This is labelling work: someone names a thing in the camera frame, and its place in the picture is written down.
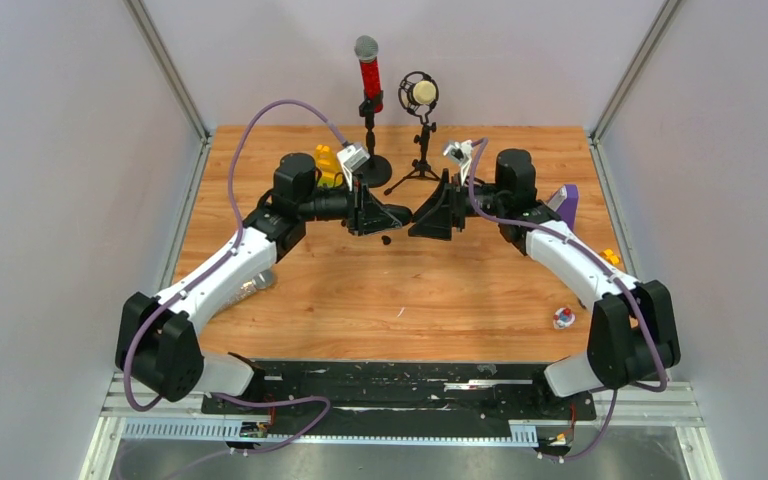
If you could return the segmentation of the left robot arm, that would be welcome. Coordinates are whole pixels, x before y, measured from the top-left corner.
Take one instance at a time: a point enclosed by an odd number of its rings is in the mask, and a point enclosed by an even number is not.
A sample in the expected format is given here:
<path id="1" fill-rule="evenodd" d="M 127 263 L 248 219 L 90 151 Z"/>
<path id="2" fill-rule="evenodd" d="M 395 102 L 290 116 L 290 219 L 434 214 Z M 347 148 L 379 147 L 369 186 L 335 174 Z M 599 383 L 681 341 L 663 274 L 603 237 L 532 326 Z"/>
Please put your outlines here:
<path id="1" fill-rule="evenodd" d="M 362 178 L 320 188 L 314 159 L 285 155 L 273 186 L 241 228 L 182 280 L 124 303 L 114 362 L 160 398 L 176 402 L 191 392 L 226 394 L 243 413 L 258 411 L 266 386 L 238 354 L 201 349 L 207 323 L 243 293 L 245 283 L 270 270 L 305 236 L 311 221 L 343 221 L 355 236 L 397 230 L 412 218 L 409 208 L 384 204 Z"/>

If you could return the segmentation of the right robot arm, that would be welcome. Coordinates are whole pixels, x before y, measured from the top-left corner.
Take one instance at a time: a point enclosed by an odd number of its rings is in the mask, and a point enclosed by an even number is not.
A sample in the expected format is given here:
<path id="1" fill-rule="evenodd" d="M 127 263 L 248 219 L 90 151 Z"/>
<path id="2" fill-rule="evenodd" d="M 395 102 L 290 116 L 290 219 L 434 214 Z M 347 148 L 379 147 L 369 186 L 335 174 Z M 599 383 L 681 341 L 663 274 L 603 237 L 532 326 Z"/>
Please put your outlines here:
<path id="1" fill-rule="evenodd" d="M 412 237 L 449 240 L 469 217 L 498 225 L 502 237 L 555 275 L 590 312 L 584 352 L 549 364 L 531 390 L 531 403 L 556 417 L 571 396 L 634 385 L 665 390 L 668 368 L 681 356 L 671 295 L 661 282 L 642 282 L 587 246 L 563 217 L 537 196 L 536 168 L 524 149 L 496 157 L 495 179 L 475 179 L 481 142 L 452 142 L 444 155 L 459 168 L 443 173 L 415 214 Z"/>

